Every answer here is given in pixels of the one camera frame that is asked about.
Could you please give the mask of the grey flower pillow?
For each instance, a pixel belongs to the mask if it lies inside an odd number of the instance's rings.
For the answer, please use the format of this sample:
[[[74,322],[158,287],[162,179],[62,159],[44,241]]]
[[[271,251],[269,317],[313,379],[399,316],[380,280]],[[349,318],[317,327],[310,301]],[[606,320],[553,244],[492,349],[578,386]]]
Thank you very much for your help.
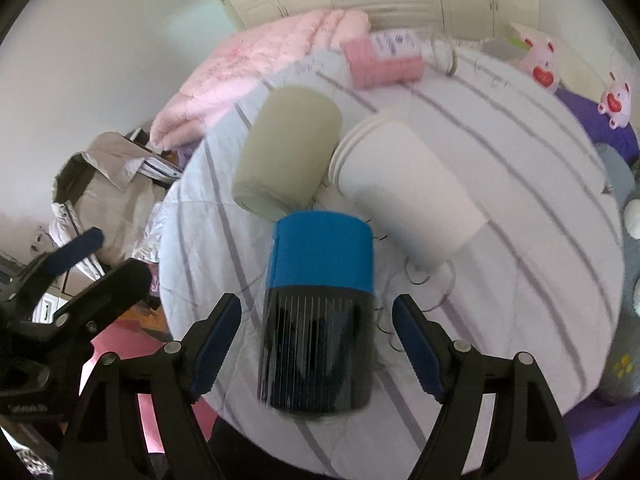
[[[506,63],[515,64],[526,57],[530,47],[520,37],[489,38],[482,43],[480,50]]]

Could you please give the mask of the beige cylindrical cup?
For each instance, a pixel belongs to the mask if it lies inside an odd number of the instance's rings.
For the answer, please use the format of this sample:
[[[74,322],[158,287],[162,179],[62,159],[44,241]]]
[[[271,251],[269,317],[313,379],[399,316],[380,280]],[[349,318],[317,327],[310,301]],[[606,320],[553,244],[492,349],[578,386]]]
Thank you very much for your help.
[[[248,129],[232,182],[240,207],[270,221],[306,209],[340,140],[341,110],[323,93],[284,86]]]

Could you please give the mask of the purple cushion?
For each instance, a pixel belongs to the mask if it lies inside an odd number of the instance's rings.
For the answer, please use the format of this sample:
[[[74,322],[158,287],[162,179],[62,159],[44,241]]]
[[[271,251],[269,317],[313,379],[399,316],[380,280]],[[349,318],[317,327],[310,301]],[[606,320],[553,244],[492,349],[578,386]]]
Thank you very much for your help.
[[[608,144],[620,157],[632,166],[639,158],[639,143],[631,124],[625,128],[611,129],[608,116],[600,115],[597,103],[560,87],[555,96],[576,116],[593,144]]]

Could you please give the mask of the beige jacket on chair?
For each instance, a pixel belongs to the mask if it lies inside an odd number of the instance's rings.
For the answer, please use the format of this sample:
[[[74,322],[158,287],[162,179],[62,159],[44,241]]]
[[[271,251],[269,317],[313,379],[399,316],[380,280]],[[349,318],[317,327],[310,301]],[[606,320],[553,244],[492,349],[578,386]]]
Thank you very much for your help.
[[[62,246],[92,228],[103,245],[77,267],[93,281],[129,259],[160,262],[163,202],[182,170],[118,132],[99,134],[73,155],[53,182],[49,233]]]

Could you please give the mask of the right pink bunny plush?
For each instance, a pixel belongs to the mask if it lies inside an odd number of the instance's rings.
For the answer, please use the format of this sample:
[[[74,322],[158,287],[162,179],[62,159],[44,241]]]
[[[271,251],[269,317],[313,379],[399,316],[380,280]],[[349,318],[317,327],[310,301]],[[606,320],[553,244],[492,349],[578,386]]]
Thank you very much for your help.
[[[610,73],[610,84],[602,93],[597,106],[600,115],[608,116],[608,126],[612,130],[626,128],[631,116],[631,88],[626,80],[618,80]]]

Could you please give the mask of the left pink bunny plush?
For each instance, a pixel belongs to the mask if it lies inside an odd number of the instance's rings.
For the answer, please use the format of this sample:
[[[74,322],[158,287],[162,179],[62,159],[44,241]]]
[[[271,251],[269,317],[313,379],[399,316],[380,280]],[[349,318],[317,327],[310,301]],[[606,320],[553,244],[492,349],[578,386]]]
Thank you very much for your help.
[[[522,58],[511,58],[509,64],[551,94],[555,94],[560,86],[561,74],[558,50],[552,39],[545,32],[533,27],[515,22],[511,22],[510,25],[520,36],[526,50]]]

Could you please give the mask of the white paper cup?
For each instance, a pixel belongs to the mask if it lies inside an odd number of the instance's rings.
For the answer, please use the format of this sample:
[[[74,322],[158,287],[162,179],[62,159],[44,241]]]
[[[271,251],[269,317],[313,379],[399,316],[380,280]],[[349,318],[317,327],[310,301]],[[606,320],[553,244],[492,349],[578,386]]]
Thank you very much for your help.
[[[425,271],[445,263],[487,223],[420,136],[382,114],[346,133],[329,179]]]

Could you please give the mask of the blue black metal cup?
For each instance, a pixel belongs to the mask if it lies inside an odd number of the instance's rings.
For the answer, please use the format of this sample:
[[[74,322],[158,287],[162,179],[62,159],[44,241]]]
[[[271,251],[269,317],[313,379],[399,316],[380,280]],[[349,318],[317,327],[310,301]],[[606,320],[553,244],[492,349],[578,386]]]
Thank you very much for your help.
[[[370,226],[333,211],[274,226],[258,398],[316,418],[358,411],[371,397],[374,250]]]

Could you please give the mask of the pink bunny plush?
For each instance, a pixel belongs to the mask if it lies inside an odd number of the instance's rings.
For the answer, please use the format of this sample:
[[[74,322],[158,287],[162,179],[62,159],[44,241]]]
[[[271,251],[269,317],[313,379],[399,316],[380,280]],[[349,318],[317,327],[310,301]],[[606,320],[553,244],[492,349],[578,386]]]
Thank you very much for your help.
[[[522,58],[511,58],[509,64],[551,94],[555,94],[560,86],[561,74],[558,50],[552,39],[545,32],[533,27],[515,22],[511,22],[510,25],[520,36],[526,50]]]
[[[631,88],[626,80],[618,80],[610,73],[610,84],[602,93],[597,106],[600,115],[608,116],[608,126],[612,130],[626,128],[631,116]]]

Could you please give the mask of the striped white table cloth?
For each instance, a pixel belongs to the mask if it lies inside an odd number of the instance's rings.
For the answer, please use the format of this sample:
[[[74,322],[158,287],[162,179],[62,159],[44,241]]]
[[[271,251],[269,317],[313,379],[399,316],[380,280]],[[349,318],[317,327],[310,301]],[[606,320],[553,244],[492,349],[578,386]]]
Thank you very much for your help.
[[[259,322],[273,225],[239,207],[231,182],[269,93],[298,84],[332,99],[350,129],[374,113],[408,124],[459,179],[488,222],[433,272],[374,232],[376,361],[368,406],[298,422],[257,399]],[[599,385],[620,315],[620,215],[588,134],[553,94],[490,56],[463,51],[452,77],[357,91],[344,58],[320,52],[269,76],[209,131],[169,191],[160,287],[182,337],[219,297],[241,298],[239,331],[207,403],[279,460],[344,479],[403,479],[439,406],[393,332],[390,306],[413,296],[454,338],[492,356],[527,351],[562,411]]]

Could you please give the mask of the pink sleeved glass jar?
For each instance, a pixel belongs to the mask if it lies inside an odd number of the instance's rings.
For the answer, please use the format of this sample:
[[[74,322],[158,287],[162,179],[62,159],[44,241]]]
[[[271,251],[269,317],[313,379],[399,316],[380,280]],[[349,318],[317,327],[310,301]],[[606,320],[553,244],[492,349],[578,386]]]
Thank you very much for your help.
[[[452,39],[432,28],[378,30],[343,42],[341,50],[359,90],[418,81],[427,68],[451,76],[458,64]]]

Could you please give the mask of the folded pink quilt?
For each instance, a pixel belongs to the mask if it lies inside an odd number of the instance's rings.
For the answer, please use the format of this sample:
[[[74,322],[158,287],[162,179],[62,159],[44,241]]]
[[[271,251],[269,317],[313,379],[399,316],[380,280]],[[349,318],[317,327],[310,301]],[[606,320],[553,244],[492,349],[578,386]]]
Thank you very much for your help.
[[[337,50],[370,29],[363,10],[319,9],[237,32],[213,50],[156,115],[152,145],[171,151],[200,140],[267,76],[316,51]]]

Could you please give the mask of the grey plush pillow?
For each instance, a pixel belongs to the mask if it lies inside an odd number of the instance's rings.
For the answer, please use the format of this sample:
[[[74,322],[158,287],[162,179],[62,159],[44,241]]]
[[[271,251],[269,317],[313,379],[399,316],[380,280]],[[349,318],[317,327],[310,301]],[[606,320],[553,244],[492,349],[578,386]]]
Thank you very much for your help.
[[[603,143],[596,148],[608,172],[623,235],[620,317],[598,387],[600,398],[617,404],[639,394],[639,181],[615,148]]]

